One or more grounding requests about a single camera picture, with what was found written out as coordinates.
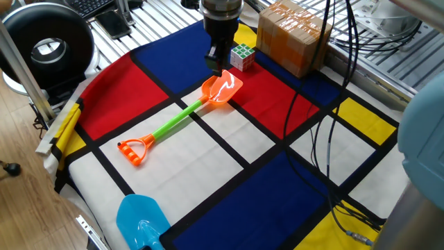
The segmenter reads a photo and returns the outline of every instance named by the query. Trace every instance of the fabric mat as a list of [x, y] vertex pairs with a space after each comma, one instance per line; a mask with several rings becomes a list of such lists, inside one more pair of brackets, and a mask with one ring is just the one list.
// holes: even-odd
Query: fabric mat
[[[252, 36], [241, 25], [235, 42], [251, 44]], [[211, 76], [203, 62], [209, 43], [199, 22], [131, 51], [89, 80], [37, 149], [57, 176], [56, 190], [68, 184], [81, 194], [118, 250], [128, 246], [115, 224], [117, 210], [134, 193], [154, 198], [164, 211], [172, 225], [161, 237], [166, 249], [368, 249], [339, 233], [325, 185], [335, 186], [347, 206], [384, 223], [406, 182], [400, 161], [392, 165], [402, 158], [395, 147], [398, 122], [353, 87], [339, 99], [340, 85], [320, 72], [300, 89], [300, 79], [257, 51], [248, 71], [228, 68], [244, 82], [228, 103], [190, 114], [140, 167], [120, 153], [118, 142], [152, 133], [199, 98]], [[340, 103], [328, 180], [327, 133]], [[310, 155], [311, 132], [320, 123], [318, 171]], [[291, 169], [286, 149], [304, 180]], [[393, 177], [396, 188], [385, 196]], [[376, 238], [356, 219], [339, 219]]]

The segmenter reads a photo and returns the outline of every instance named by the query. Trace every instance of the plastic toy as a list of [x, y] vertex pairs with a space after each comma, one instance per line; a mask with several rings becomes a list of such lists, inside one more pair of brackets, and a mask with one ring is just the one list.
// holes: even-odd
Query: plastic toy
[[244, 72], [255, 61], [255, 50], [245, 44], [241, 44], [231, 50], [230, 63], [233, 67]]
[[[127, 159], [134, 165], [139, 166], [142, 160], [146, 156], [148, 149], [153, 146], [156, 140], [159, 140], [163, 135], [165, 135], [173, 126], [184, 119], [186, 116], [191, 114], [197, 108], [201, 107], [203, 104], [210, 102], [212, 104], [220, 105], [226, 103], [231, 97], [239, 90], [243, 85], [236, 76], [233, 76], [230, 72], [223, 70], [222, 76], [212, 76], [202, 84], [202, 97], [191, 104], [188, 108], [185, 108], [181, 113], [176, 115], [173, 119], [169, 120], [163, 126], [158, 128], [153, 133], [141, 137], [139, 139], [131, 139], [119, 142], [117, 147], [124, 154]], [[145, 151], [143, 156], [138, 156], [133, 149], [128, 145], [130, 142], [138, 142], [145, 146]]]
[[159, 237], [170, 225], [154, 199], [129, 194], [120, 203], [116, 223], [131, 250], [164, 249]]

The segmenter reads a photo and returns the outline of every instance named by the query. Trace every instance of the blue plastic scoop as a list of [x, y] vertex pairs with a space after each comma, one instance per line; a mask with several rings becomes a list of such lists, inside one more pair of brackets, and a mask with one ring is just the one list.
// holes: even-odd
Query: blue plastic scoop
[[154, 199], [129, 194], [120, 204], [116, 223], [131, 250], [164, 249], [159, 237], [170, 225]]

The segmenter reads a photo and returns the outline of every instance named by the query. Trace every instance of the wooden floor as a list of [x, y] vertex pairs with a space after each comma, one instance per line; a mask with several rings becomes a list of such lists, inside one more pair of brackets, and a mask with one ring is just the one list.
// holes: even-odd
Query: wooden floor
[[75, 218], [79, 209], [53, 191], [27, 97], [8, 89], [0, 77], [0, 159], [19, 163], [22, 174], [0, 169], [0, 249], [86, 249], [87, 235]]

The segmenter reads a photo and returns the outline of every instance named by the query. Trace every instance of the black line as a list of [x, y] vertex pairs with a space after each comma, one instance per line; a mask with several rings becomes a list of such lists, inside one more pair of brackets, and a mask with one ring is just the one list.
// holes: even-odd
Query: black line
[[125, 179], [120, 175], [117, 169], [112, 165], [112, 163], [106, 158], [105, 154], [99, 149], [97, 144], [91, 139], [91, 137], [86, 133], [80, 124], [77, 124], [74, 128], [79, 136], [83, 139], [86, 145], [91, 147], [91, 152], [99, 160], [105, 171], [111, 176], [112, 180], [120, 188], [124, 195], [134, 194], [134, 191], [127, 184]]
[[281, 139], [275, 135], [273, 132], [271, 132], [267, 127], [265, 127], [262, 123], [260, 123], [255, 117], [253, 117], [249, 112], [244, 110], [237, 102], [233, 100], [229, 100], [228, 103], [235, 109], [237, 112], [239, 112], [241, 115], [243, 115], [249, 122], [251, 122], [257, 129], [259, 129], [264, 135], [266, 135], [270, 140], [272, 140], [274, 143], [280, 143]]
[[381, 147], [342, 183], [341, 189], [346, 193], [350, 193], [376, 167], [376, 165], [384, 159], [397, 143], [398, 130], [395, 130]]
[[[148, 68], [146, 68], [133, 54], [130, 55], [131, 60], [155, 83], [159, 86], [160, 89], [164, 90], [180, 108], [187, 108], [187, 104], [180, 99], [178, 94], [175, 94], [171, 91], [163, 82], [157, 78]], [[243, 168], [249, 166], [248, 161], [244, 159], [236, 150], [234, 150], [213, 128], [211, 128], [206, 122], [204, 122], [195, 112], [189, 115], [211, 138], [216, 141], [223, 150], [225, 150], [233, 159], [235, 159]]]
[[65, 184], [69, 181], [69, 175], [67, 168], [64, 168], [63, 170], [57, 169], [57, 172], [55, 173], [55, 183], [54, 183], [54, 191], [58, 194], [60, 194], [60, 191], [62, 191], [62, 188], [65, 186]]
[[[301, 155], [296, 153], [294, 150], [289, 151], [291, 156], [296, 159], [305, 169], [307, 169], [311, 174], [317, 177], [324, 185], [329, 189], [333, 190], [335, 195], [352, 207], [356, 208], [359, 212], [371, 218], [374, 222], [379, 225], [384, 224], [385, 219], [379, 218], [377, 215], [369, 211], [366, 207], [361, 205], [359, 202], [355, 201], [349, 195], [347, 195], [347, 190], [342, 187], [338, 187], [333, 181], [327, 178], [324, 174], [318, 171], [310, 162], [305, 160]], [[294, 249], [299, 245], [302, 240], [330, 213], [330, 206], [328, 205], [328, 200], [325, 200], [324, 204], [321, 205], [316, 211], [310, 215], [310, 217], [303, 222], [277, 249]]]
[[89, 149], [88, 146], [85, 146], [71, 154], [69, 154], [66, 158], [65, 158], [65, 167], [70, 166], [71, 163], [73, 163], [74, 161], [78, 160], [79, 158], [83, 157], [84, 155], [86, 155], [87, 153], [91, 152], [91, 150]]
[[59, 148], [57, 148], [57, 145], [53, 145], [53, 148], [51, 150], [51, 153], [55, 156], [58, 162], [62, 160], [62, 152]]
[[55, 144], [57, 143], [58, 138], [57, 137], [53, 137], [50, 141], [49, 144]]
[[135, 53], [131, 52], [130, 58], [131, 58], [132, 62], [140, 70], [142, 70], [145, 73], [145, 75], [147, 75], [147, 77], [149, 77], [163, 92], [165, 92], [165, 94], [167, 96], [169, 96], [169, 98], [174, 99], [174, 97], [176, 97], [176, 94], [174, 94], [173, 90], [170, 90], [169, 87], [167, 87], [165, 84], [163, 84], [163, 82], [156, 75], [154, 75], [154, 73], [151, 72], [151, 70], [149, 70], [147, 67], [145, 67], [145, 65], [143, 63], [141, 63], [139, 61], [139, 59], [137, 59]]
[[293, 250], [330, 213], [328, 201], [319, 206], [287, 239], [278, 250]]
[[315, 100], [315, 98], [309, 96], [307, 93], [305, 93], [304, 91], [302, 91], [298, 86], [291, 84], [287, 79], [285, 79], [282, 75], [278, 74], [276, 71], [274, 71], [273, 69], [271, 69], [266, 63], [262, 62], [259, 59], [255, 59], [255, 62], [263, 67], [266, 71], [270, 72], [270, 74], [272, 74], [274, 77], [276, 77], [277, 79], [279, 79], [281, 82], [283, 82], [285, 85], [287, 85], [289, 88], [291, 88], [292, 90], [298, 92], [300, 96], [304, 97], [306, 100], [308, 100], [310, 103], [314, 104], [316, 107], [323, 107], [323, 105]]
[[81, 97], [78, 97], [76, 100], [76, 103], [78, 104], [78, 109], [80, 111], [83, 111], [83, 108], [85, 107], [85, 104], [83, 103], [83, 99]]
[[351, 99], [353, 99], [357, 103], [361, 104], [361, 106], [365, 107], [366, 109], [368, 109], [369, 111], [371, 111], [372, 113], [377, 115], [379, 118], [381, 118], [384, 121], [386, 121], [387, 123], [389, 123], [391, 126], [394, 126], [395, 128], [397, 128], [400, 125], [399, 122], [395, 121], [392, 117], [389, 117], [381, 110], [377, 109], [373, 105], [369, 104], [367, 101], [363, 100], [361, 97], [358, 97], [355, 93], [353, 93], [349, 90], [347, 91], [347, 93], [351, 97]]
[[[332, 111], [330, 113], [330, 116], [334, 116], [334, 112]], [[340, 123], [342, 126], [346, 127], [349, 131], [352, 131], [357, 137], [359, 137], [361, 140], [369, 144], [374, 149], [379, 149], [380, 145], [376, 143], [374, 140], [370, 139], [366, 134], [362, 133], [359, 129], [355, 128], [352, 124], [349, 124], [346, 120], [344, 120], [342, 117], [338, 116], [336, 118], [336, 121]]]
[[208, 74], [207, 76], [204, 76], [201, 80], [195, 82], [194, 84], [191, 84], [189, 87], [187, 87], [184, 90], [182, 90], [181, 92], [179, 92], [176, 95], [177, 98], [183, 98], [183, 97], [187, 96], [188, 94], [190, 94], [191, 92], [193, 92], [194, 90], [200, 88], [202, 86], [202, 84], [212, 76], [213, 76], [213, 73]]
[[138, 125], [140, 122], [148, 119], [149, 117], [152, 117], [159, 111], [163, 110], [164, 108], [170, 106], [173, 104], [173, 100], [171, 98], [168, 98], [161, 103], [158, 103], [154, 105], [153, 107], [149, 108], [148, 110], [144, 111], [142, 114], [132, 118], [131, 120], [125, 122], [124, 124], [118, 126], [117, 128], [113, 129], [112, 131], [106, 133], [105, 135], [102, 135], [99, 139], [96, 140], [96, 145], [98, 147], [105, 144], [107, 141], [111, 140], [112, 138], [115, 138], [125, 131], [131, 129], [132, 127]]
[[305, 122], [295, 128], [290, 134], [287, 136], [287, 146], [293, 144], [298, 138], [303, 136], [309, 129], [315, 127], [320, 120], [322, 120], [327, 115], [326, 110], [319, 110], [314, 113], [311, 117], [309, 117]]
[[[177, 100], [176, 103], [179, 105], [180, 108], [185, 109], [187, 108], [187, 104], [182, 102], [181, 100]], [[196, 113], [191, 113], [189, 115], [210, 137], [219, 144], [219, 146], [222, 147], [223, 150], [225, 150], [234, 160], [241, 165], [241, 167], [248, 168], [250, 165], [248, 161], [244, 159], [236, 150], [234, 150], [227, 141], [225, 141], [210, 125], [208, 125], [206, 122], [204, 122]]]
[[353, 208], [356, 208], [359, 212], [366, 215], [369, 219], [374, 221], [376, 224], [382, 226], [386, 223], [386, 219], [382, 219], [381, 217], [377, 216], [375, 213], [370, 211], [368, 208], [366, 208], [364, 205], [360, 204], [358, 201], [350, 197], [350, 195], [347, 195], [346, 197], [342, 198], [345, 202], [349, 203]]
[[192, 224], [197, 222], [204, 214], [209, 212], [219, 202], [226, 198], [231, 192], [236, 190], [253, 174], [263, 168], [267, 163], [274, 159], [282, 152], [282, 147], [275, 145], [267, 152], [255, 160], [250, 167], [243, 169], [236, 176], [231, 178], [225, 185], [220, 187], [216, 192], [210, 195], [206, 200], [195, 207], [191, 212], [174, 224], [166, 233], [161, 235], [160, 240], [165, 249], [175, 249], [173, 245], [174, 239], [185, 232]]

